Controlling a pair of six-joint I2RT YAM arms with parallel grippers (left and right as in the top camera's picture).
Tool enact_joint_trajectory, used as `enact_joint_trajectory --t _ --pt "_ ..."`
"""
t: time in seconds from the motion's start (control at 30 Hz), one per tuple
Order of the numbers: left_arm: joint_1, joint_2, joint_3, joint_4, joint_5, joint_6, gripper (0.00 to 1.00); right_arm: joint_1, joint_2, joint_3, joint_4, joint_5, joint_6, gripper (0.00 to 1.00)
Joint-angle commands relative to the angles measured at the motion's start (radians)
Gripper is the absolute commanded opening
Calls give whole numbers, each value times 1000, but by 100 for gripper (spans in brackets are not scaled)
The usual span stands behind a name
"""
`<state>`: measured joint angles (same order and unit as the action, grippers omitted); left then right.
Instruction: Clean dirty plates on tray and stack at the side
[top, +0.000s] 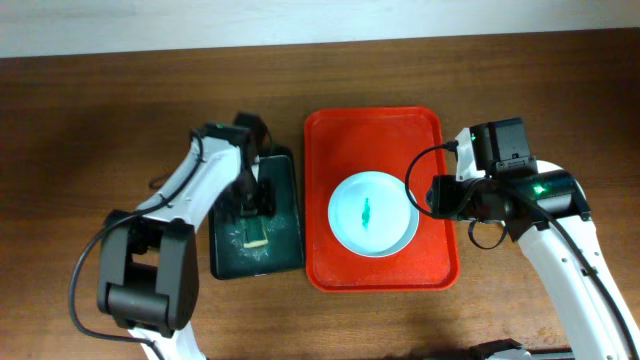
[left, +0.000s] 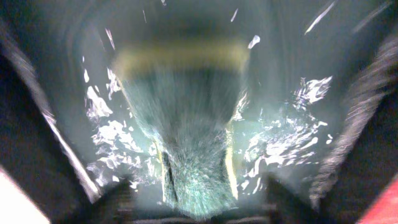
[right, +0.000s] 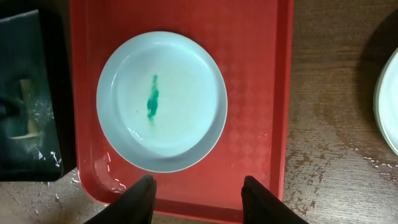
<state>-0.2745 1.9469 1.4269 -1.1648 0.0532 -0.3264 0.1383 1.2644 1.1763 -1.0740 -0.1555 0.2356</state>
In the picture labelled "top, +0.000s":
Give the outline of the light blue plate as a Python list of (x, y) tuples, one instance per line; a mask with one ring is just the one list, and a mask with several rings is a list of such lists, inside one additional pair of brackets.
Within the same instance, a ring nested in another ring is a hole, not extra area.
[(417, 233), (420, 212), (398, 178), (378, 171), (354, 174), (332, 193), (327, 210), (330, 229), (350, 252), (383, 258), (403, 250)]

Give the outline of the green and yellow sponge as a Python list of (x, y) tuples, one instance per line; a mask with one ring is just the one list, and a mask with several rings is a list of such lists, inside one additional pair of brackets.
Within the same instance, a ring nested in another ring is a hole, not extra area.
[(269, 243), (263, 216), (242, 218), (241, 224), (245, 232), (245, 239), (243, 240), (245, 249), (258, 248)]

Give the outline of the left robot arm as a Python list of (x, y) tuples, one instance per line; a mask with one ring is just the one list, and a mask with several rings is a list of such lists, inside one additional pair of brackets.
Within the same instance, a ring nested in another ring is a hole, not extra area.
[(258, 180), (270, 139), (261, 118), (246, 113), (196, 129), (188, 155), (151, 198), (107, 217), (97, 306), (148, 358), (203, 358), (190, 323), (199, 291), (196, 232), (218, 199), (236, 219), (274, 214), (274, 192)]

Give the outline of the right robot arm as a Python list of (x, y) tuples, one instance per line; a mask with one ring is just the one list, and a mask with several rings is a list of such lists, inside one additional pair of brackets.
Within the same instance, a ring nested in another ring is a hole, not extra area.
[(575, 177), (538, 160), (520, 118), (463, 129), (444, 144), (453, 175), (436, 175), (423, 212), (500, 224), (549, 295), (576, 359), (636, 359), (639, 328), (606, 264), (591, 208)]

